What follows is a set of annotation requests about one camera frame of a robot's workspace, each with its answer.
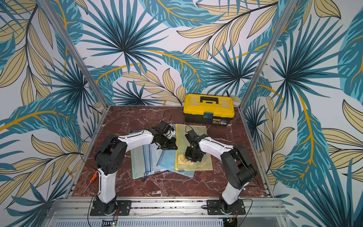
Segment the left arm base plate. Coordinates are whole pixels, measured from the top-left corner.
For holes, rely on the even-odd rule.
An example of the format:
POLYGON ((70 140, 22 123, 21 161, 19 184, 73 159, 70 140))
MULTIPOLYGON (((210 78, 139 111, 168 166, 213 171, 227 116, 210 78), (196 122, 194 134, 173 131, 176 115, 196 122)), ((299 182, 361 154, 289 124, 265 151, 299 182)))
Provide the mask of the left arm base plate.
POLYGON ((98 198, 91 205, 90 216, 129 216, 131 201, 112 200, 103 203, 98 198))

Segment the cream wiping cloth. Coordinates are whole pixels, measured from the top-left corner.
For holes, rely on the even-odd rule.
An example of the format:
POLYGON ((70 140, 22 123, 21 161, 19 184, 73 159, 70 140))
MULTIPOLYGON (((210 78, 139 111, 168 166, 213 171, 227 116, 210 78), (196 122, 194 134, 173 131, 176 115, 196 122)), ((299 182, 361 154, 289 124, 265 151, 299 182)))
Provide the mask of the cream wiping cloth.
POLYGON ((202 162, 192 162, 188 160, 183 154, 177 157, 177 167, 179 169, 201 169, 205 164, 202 162))

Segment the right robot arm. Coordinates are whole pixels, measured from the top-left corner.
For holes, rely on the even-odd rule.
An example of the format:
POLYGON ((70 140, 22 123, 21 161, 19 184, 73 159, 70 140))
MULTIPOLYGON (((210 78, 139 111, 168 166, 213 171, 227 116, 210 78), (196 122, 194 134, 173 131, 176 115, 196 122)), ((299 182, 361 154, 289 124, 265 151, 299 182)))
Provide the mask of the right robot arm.
POLYGON ((205 154, 210 154, 222 162, 228 183, 220 197, 221 203, 226 209, 237 204, 242 190, 258 174, 257 167, 246 148, 242 145, 231 146, 220 143, 205 134, 187 133, 185 137, 190 144, 185 152, 186 159, 201 162, 205 154))

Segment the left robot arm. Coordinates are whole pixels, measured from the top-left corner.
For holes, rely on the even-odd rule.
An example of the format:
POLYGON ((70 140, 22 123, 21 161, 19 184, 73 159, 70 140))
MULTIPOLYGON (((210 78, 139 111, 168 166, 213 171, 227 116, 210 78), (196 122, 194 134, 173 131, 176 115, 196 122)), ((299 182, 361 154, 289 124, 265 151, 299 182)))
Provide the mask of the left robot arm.
POLYGON ((95 162, 99 173, 98 199, 105 204, 116 198, 116 173, 121 168, 126 152, 144 145, 157 144, 162 150, 176 150, 176 138, 167 137, 155 130, 143 130, 126 136, 109 134, 98 152, 95 162))

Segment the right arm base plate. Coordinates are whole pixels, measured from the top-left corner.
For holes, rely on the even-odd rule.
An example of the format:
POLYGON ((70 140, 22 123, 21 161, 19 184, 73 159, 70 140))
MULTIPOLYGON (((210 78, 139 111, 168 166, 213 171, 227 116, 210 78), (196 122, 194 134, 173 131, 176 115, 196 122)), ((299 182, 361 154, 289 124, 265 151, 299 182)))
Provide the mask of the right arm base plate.
POLYGON ((238 199, 233 204, 227 204, 224 200, 215 199, 215 200, 207 200, 206 208, 208 215, 245 215, 246 210, 244 203, 241 199, 238 199))

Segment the yellow mesh document bag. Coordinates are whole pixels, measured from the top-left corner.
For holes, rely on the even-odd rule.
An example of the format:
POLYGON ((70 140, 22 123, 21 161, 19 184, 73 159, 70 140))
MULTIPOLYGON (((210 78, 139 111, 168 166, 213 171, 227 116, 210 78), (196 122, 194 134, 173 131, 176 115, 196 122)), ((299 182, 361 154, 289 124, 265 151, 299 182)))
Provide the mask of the yellow mesh document bag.
POLYGON ((178 171, 211 171, 211 155, 203 152, 199 144, 206 138, 207 128, 198 125, 177 124, 175 170, 178 171))

